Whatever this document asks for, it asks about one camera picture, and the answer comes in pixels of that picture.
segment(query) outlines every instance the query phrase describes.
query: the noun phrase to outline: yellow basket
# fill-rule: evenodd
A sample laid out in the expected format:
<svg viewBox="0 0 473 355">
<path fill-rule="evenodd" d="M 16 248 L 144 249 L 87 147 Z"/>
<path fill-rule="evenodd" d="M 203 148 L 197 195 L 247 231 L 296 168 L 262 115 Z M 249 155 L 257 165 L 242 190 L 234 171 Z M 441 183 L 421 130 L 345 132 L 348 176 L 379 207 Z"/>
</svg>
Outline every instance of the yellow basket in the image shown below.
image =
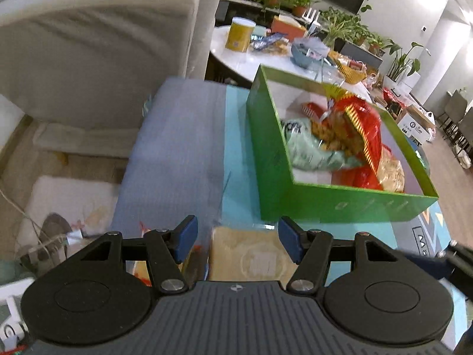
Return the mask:
<svg viewBox="0 0 473 355">
<path fill-rule="evenodd" d="M 338 61 L 338 58 L 340 57 L 340 53 L 335 52 L 335 51 L 330 51 L 328 53 L 329 57 L 334 59 L 337 62 L 338 70 L 342 75 L 345 76 L 345 82 L 347 84 L 358 84 L 360 81 L 363 81 L 368 75 L 366 72 L 361 72 L 359 70 L 353 70 L 350 67 L 347 67 L 346 65 L 343 65 Z"/>
</svg>

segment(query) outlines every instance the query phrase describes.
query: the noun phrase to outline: gray chair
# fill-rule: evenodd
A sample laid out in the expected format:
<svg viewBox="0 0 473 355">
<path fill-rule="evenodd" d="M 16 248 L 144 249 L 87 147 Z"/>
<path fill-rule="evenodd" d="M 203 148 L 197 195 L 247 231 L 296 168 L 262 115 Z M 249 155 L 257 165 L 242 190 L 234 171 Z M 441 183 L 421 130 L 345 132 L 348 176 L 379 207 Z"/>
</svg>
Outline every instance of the gray chair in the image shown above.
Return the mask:
<svg viewBox="0 0 473 355">
<path fill-rule="evenodd" d="M 458 124 L 462 121 L 463 117 L 465 116 L 465 111 L 468 106 L 467 99 L 458 91 L 455 91 L 452 98 L 449 100 L 447 105 L 445 106 L 445 113 L 442 113 L 441 116 L 444 114 L 447 115 L 447 119 L 442 124 L 441 128 L 443 127 L 445 136 L 444 138 L 450 138 L 456 134 L 458 129 Z"/>
<path fill-rule="evenodd" d="M 460 150 L 473 146 L 473 108 L 469 109 L 462 121 L 458 124 L 458 136 L 456 141 Z"/>
</svg>

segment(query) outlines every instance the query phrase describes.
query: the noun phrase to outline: round white table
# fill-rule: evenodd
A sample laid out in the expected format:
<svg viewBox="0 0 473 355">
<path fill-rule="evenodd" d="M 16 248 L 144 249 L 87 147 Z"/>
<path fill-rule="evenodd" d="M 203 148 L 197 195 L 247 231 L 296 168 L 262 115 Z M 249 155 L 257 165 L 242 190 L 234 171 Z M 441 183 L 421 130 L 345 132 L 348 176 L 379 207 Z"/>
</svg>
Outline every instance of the round white table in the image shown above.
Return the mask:
<svg viewBox="0 0 473 355">
<path fill-rule="evenodd" d="M 222 63 L 226 68 L 231 70 L 233 73 L 243 77 L 250 83 L 253 82 L 256 76 L 256 72 L 260 64 L 268 67 L 284 70 L 286 72 L 301 75 L 311 80 L 315 79 L 316 72 L 305 70 L 294 64 L 291 61 L 290 47 L 287 56 L 268 55 L 262 52 L 248 51 L 245 53 L 234 52 L 230 49 L 225 48 L 226 38 L 229 33 L 230 26 L 221 26 L 214 28 L 212 34 L 212 42 L 210 43 L 210 52 L 217 59 L 218 62 Z M 370 93 L 362 83 L 355 85 L 343 83 L 342 85 L 347 91 L 353 92 L 358 96 L 362 97 L 366 101 L 372 103 Z"/>
</svg>

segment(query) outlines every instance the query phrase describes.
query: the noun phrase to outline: yellow canister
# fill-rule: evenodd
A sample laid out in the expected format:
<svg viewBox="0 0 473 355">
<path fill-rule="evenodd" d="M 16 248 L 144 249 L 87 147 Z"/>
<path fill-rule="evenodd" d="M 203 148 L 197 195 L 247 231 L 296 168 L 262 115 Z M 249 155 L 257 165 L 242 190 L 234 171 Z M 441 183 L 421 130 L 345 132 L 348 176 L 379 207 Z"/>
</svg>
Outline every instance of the yellow canister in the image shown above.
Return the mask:
<svg viewBox="0 0 473 355">
<path fill-rule="evenodd" d="M 246 52 L 255 27 L 256 23 L 254 21 L 242 17 L 234 17 L 225 48 L 237 52 Z"/>
</svg>

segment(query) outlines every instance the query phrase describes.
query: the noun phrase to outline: open gift box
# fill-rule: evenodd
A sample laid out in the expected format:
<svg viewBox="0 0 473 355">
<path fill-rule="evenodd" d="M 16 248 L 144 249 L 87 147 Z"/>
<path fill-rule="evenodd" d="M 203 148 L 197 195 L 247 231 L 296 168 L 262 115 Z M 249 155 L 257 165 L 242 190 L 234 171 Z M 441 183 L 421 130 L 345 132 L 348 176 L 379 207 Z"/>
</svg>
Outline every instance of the open gift box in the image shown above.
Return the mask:
<svg viewBox="0 0 473 355">
<path fill-rule="evenodd" d="M 421 162 L 390 114 L 377 108 L 382 142 L 401 161 L 404 193 L 332 185 L 332 173 L 293 169 L 281 120 L 304 117 L 301 104 L 327 99 L 322 84 L 260 66 L 247 101 L 261 217 L 312 222 L 406 222 L 438 199 Z"/>
</svg>

